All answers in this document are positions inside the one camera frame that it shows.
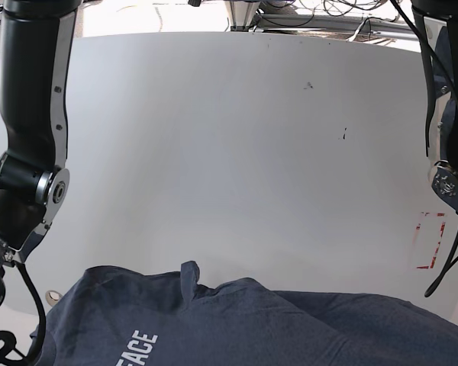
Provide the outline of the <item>left-side robot arm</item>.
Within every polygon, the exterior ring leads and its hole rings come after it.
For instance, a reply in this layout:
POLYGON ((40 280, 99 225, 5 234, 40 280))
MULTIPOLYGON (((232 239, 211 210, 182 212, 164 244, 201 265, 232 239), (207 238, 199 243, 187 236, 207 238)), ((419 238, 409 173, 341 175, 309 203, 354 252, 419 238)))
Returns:
POLYGON ((422 35, 429 180, 458 214, 458 1, 414 1, 412 11, 422 35))

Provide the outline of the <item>right-side robot arm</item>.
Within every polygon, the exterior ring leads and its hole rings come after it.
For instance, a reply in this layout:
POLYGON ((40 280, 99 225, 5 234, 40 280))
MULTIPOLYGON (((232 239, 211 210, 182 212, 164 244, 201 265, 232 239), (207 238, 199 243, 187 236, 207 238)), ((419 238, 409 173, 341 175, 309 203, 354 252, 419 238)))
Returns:
POLYGON ((6 267, 42 242, 69 187, 66 83, 78 1, 6 1, 0 36, 0 306, 6 267))

